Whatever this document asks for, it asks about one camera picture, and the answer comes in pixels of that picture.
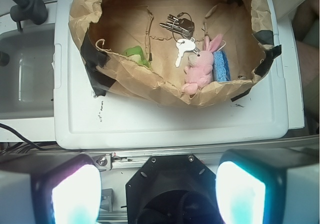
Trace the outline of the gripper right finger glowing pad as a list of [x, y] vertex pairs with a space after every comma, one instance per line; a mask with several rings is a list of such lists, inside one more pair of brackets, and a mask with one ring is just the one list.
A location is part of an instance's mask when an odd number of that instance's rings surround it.
[[229, 149], [215, 190], [226, 224], [318, 224], [319, 149]]

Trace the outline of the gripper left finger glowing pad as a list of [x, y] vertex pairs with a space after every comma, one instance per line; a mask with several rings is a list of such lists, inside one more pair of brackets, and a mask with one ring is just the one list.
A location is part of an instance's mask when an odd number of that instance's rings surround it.
[[2, 224], [94, 224], [101, 174], [87, 154], [8, 154], [0, 158]]

